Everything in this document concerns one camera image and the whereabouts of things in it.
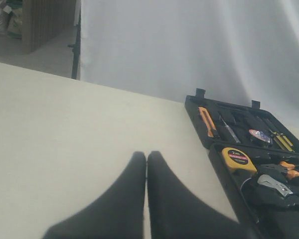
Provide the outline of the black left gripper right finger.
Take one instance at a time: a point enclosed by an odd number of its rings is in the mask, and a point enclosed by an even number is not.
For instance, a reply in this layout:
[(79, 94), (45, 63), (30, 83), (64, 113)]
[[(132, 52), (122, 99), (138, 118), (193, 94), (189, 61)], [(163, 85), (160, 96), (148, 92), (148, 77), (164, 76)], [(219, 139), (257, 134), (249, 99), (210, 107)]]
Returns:
[(173, 173), (163, 155), (147, 162), (150, 230), (153, 239), (256, 239), (252, 230), (196, 197)]

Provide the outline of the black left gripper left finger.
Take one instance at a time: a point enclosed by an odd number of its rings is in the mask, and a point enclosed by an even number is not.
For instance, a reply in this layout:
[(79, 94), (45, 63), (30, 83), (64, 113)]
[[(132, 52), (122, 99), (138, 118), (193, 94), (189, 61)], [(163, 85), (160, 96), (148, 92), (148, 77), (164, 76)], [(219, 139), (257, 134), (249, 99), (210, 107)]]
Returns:
[(147, 162), (143, 152), (132, 154), (117, 180), (94, 202), (51, 226), (46, 239), (141, 239)]

